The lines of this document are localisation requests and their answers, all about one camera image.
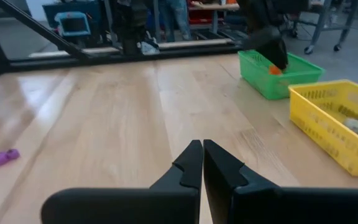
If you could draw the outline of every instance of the concrete floor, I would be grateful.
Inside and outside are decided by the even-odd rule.
[[[313,33],[313,27],[304,26],[304,28],[310,34]],[[358,29],[351,30],[340,52],[334,52],[333,47],[337,44],[341,32],[323,32],[312,55],[303,53],[303,49],[309,45],[305,39],[310,40],[311,37],[302,27],[299,27],[298,33],[298,37],[303,40],[286,38],[288,51],[326,69],[326,74],[321,80],[346,78],[358,83]],[[56,46],[48,40],[16,20],[0,21],[0,43],[9,58],[23,58],[33,52],[57,50]]]

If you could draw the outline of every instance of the yellow basket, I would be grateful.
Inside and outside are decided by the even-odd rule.
[[[358,135],[342,123],[358,119],[358,84],[349,80],[293,85],[291,120],[352,175],[358,176]]]

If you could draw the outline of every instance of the green basket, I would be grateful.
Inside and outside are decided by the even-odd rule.
[[[257,89],[266,99],[277,100],[289,96],[292,84],[317,82],[324,69],[288,53],[288,67],[283,75],[269,74],[272,64],[254,50],[240,51],[241,76]]]

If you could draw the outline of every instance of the wooden tabletop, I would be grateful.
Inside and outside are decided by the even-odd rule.
[[[238,4],[202,4],[200,2],[191,2],[194,7],[203,10],[236,10],[239,9]]]
[[[0,223],[40,223],[70,187],[149,187],[192,139],[213,139],[281,186],[358,187],[358,178],[240,76],[237,55],[0,76]],[[205,189],[200,223],[212,223]]]

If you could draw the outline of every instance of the purple toy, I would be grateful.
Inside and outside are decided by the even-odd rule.
[[[0,152],[0,166],[19,157],[20,154],[17,149],[10,149],[7,152]]]

